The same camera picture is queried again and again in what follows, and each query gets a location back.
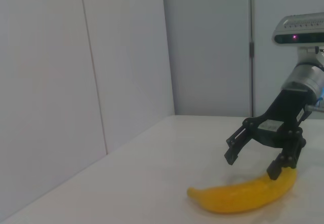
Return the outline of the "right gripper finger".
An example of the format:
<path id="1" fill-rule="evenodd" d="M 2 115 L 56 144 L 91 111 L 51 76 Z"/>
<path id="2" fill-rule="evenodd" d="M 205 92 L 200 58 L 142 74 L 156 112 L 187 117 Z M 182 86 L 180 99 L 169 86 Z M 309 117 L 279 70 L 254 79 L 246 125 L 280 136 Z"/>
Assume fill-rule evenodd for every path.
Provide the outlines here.
<path id="1" fill-rule="evenodd" d="M 300 153 L 306 145 L 302 133 L 303 130 L 289 131 L 286 135 L 274 138 L 274 148 L 280 148 L 282 151 L 267 168 L 267 174 L 271 180 L 276 180 L 280 176 L 282 168 L 295 169 L 297 167 Z"/>
<path id="2" fill-rule="evenodd" d="M 229 148 L 224 157 L 229 165 L 232 165 L 236 161 L 240 151 L 252 139 L 253 128 L 253 124 L 242 125 L 226 140 Z"/>

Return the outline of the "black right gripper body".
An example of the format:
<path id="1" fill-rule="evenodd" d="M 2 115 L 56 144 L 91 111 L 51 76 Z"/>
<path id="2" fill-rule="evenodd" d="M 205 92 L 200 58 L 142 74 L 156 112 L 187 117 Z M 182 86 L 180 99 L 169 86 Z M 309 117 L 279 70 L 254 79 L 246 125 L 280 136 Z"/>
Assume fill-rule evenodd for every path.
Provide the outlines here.
<path id="1" fill-rule="evenodd" d="M 261 116 L 248 118 L 242 144 L 251 139 L 272 148 L 285 148 L 297 145 L 303 148 L 306 140 L 302 137 L 301 121 L 308 114 L 304 111 L 306 105 L 316 102 L 313 91 L 291 91 L 283 89 Z"/>

